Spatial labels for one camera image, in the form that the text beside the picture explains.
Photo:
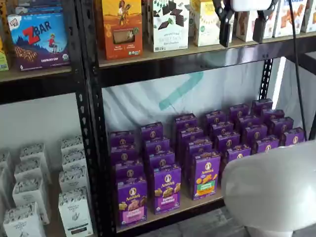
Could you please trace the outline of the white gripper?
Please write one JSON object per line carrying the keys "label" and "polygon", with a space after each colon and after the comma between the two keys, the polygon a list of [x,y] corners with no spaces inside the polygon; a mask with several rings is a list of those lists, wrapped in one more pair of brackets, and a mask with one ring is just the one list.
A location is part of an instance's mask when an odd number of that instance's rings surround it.
{"label": "white gripper", "polygon": [[220,20],[219,43],[223,47],[229,46],[230,38],[230,19],[234,11],[253,11],[256,10],[258,17],[255,20],[253,40],[262,43],[266,23],[273,14],[278,0],[224,0],[224,7],[221,0],[213,0],[215,12]]}

